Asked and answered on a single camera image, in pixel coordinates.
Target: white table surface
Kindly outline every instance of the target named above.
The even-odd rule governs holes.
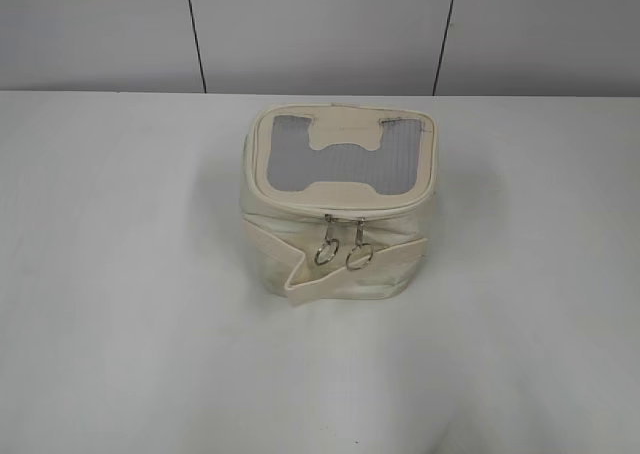
[[[243,138],[309,100],[439,127],[396,298],[246,274]],[[639,452],[639,319],[640,99],[0,93],[2,453]]]

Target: cream strap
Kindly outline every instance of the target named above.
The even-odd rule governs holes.
[[[293,305],[328,297],[340,298],[340,288],[356,280],[366,281],[367,278],[376,276],[378,271],[376,265],[384,266],[385,270],[389,270],[395,265],[399,266],[420,258],[427,243],[423,238],[381,249],[376,251],[367,269],[353,272],[343,266],[320,279],[293,284],[293,279],[305,264],[306,254],[246,219],[244,227],[249,239],[261,252],[291,268],[284,283],[284,291]]]

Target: zipper pull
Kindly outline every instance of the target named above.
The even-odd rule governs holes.
[[[356,226],[356,247],[351,249],[351,252],[347,256],[347,260],[345,261],[345,265],[347,266],[347,270],[349,271],[359,271],[364,267],[368,266],[371,260],[373,259],[374,249],[371,244],[368,242],[363,242],[364,239],[364,217],[358,220],[358,224]],[[351,262],[351,256],[360,251],[368,252],[368,254],[364,257],[360,257],[359,259]]]
[[[333,223],[335,220],[331,214],[325,214],[324,220],[327,223],[327,231],[324,234],[324,241],[316,251],[316,255],[313,258],[313,262],[317,266],[323,266],[326,263],[333,260],[340,249],[340,241],[333,237]]]

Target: gray mesh panel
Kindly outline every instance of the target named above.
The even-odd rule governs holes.
[[[333,144],[309,146],[311,119],[276,116],[271,132],[269,183],[280,191],[303,191],[314,182],[362,182],[378,194],[404,194],[416,183],[422,123],[416,119],[383,121],[380,148]]]

